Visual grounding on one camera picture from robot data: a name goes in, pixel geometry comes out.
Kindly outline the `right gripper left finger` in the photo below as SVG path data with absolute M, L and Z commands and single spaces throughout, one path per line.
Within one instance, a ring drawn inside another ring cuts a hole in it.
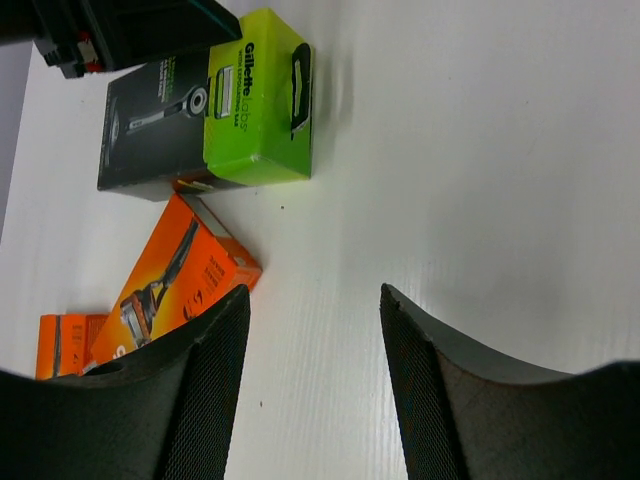
M 237 286 L 198 317 L 77 376 L 1 375 L 5 479 L 220 479 L 250 325 Z

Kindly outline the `green black razor box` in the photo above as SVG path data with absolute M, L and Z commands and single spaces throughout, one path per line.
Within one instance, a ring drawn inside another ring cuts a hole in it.
M 315 50 L 270 8 L 240 26 L 109 83 L 98 190 L 158 201 L 310 178 Z

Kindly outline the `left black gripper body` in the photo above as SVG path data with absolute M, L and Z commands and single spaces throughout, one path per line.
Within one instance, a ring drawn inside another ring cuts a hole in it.
M 35 45 L 67 79 L 109 73 L 242 38 L 216 1 L 31 1 Z

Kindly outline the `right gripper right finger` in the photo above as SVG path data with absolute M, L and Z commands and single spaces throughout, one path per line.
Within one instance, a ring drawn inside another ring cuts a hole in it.
M 635 479 L 639 365 L 569 374 L 490 348 L 381 288 L 381 329 L 412 479 Z

